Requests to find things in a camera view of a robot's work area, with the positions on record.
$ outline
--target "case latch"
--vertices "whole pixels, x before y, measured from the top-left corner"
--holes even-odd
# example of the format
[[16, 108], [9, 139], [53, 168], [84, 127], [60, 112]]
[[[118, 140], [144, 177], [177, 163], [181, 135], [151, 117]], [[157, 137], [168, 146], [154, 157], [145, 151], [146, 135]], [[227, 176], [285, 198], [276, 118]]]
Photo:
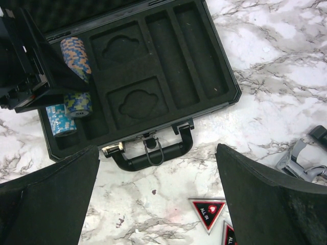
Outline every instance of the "case latch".
[[[152, 166], [159, 166], [165, 161], [165, 156], [164, 156], [164, 153], [162, 151], [162, 147], [161, 147], [161, 144], [159, 142], [159, 139], [154, 138], [154, 134], [156, 132], [157, 131], [153, 131], [153, 132], [146, 133], [146, 134], [144, 134], [142, 136], [137, 137], [137, 138], [141, 138], [143, 140], [145, 153], [147, 154], [148, 161]], [[159, 163], [153, 163], [151, 161], [151, 159], [150, 159], [148, 149], [154, 149], [157, 146], [157, 144], [158, 144], [159, 150], [161, 152], [161, 161]]]
[[110, 146], [106, 146], [104, 148], [101, 149], [104, 156], [106, 158], [110, 157], [110, 154], [114, 153], [114, 152], [125, 152], [125, 144], [123, 142], [119, 142], [117, 144], [113, 144]]

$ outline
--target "red triangle button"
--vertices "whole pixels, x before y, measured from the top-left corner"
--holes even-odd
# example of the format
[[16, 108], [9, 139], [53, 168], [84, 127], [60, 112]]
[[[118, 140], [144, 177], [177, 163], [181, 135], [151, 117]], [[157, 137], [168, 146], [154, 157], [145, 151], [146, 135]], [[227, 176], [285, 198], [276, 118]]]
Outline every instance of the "red triangle button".
[[225, 199], [189, 198], [208, 234], [213, 229], [219, 215], [226, 206]]
[[237, 245], [233, 226], [224, 221], [222, 245]]

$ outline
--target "black case lid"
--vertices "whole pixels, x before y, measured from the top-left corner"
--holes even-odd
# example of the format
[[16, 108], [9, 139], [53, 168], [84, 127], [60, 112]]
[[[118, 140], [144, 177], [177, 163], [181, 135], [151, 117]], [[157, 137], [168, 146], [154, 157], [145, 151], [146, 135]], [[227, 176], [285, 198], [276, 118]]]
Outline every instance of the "black case lid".
[[144, 0], [4, 0], [1, 7], [27, 9], [43, 33]]

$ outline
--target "blue poker chip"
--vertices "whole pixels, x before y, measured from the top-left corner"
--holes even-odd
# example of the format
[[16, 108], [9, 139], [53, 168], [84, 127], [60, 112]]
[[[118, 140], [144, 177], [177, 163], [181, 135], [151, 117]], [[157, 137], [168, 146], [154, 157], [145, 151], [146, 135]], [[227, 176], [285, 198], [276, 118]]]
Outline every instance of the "blue poker chip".
[[54, 137], [63, 137], [76, 133], [75, 122], [65, 115], [64, 105], [48, 106], [46, 107], [46, 113]]
[[[72, 69], [81, 79], [88, 83], [87, 73], [81, 69]], [[92, 100], [89, 93], [69, 93], [63, 98], [65, 114], [69, 118], [89, 116], [92, 112]]]
[[68, 37], [60, 42], [61, 52], [69, 68], [76, 68], [91, 74], [90, 63], [83, 41], [78, 37]]

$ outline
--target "gray plastic object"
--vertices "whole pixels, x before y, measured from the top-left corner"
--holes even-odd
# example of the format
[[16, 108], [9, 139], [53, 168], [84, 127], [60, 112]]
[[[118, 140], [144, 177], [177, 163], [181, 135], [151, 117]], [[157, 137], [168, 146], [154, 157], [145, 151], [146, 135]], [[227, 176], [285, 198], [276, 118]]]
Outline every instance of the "gray plastic object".
[[327, 180], [326, 166], [314, 166], [304, 169], [297, 163], [297, 157], [307, 146], [302, 140], [299, 140], [293, 148], [290, 149], [277, 163], [276, 169], [287, 175], [312, 182], [317, 176]]

